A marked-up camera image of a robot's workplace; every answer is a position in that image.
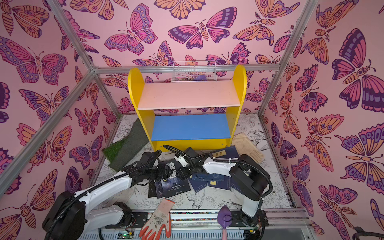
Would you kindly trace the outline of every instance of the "work glove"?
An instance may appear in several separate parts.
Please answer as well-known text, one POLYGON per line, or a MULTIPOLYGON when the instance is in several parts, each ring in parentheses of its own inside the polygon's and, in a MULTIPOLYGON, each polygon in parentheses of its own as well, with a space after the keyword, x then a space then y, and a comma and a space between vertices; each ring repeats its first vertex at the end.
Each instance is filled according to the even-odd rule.
POLYGON ((175 203, 168 199, 163 199, 153 212, 151 218, 142 227, 139 237, 142 240, 159 240, 161 230, 163 227, 166 229, 166 236, 170 237, 170 209, 175 203))

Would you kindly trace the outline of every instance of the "white wire basket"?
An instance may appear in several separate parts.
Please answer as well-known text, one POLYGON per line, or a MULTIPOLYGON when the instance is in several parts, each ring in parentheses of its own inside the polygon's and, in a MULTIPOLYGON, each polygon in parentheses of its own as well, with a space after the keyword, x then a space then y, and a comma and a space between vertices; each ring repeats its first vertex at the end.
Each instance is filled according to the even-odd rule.
POLYGON ((173 63, 172 83, 187 81, 217 81, 216 61, 174 61, 173 63))

